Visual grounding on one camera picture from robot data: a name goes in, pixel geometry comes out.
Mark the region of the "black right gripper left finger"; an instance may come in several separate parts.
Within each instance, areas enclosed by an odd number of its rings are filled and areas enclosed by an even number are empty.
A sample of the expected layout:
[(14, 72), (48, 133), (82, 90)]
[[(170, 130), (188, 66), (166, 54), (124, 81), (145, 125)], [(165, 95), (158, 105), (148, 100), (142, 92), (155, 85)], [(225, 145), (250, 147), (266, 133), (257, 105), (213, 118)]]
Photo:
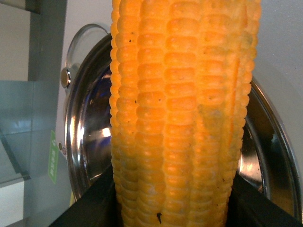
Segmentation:
[(116, 201), (112, 167), (50, 226), (121, 227), (121, 207)]

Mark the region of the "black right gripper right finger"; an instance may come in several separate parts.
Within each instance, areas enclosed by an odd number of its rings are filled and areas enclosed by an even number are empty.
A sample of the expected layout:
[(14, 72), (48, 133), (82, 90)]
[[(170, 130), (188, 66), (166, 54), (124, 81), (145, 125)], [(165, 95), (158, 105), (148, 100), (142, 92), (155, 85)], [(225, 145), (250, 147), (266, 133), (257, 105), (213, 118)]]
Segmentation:
[(301, 227), (303, 224), (236, 174), (228, 204), (227, 227)]

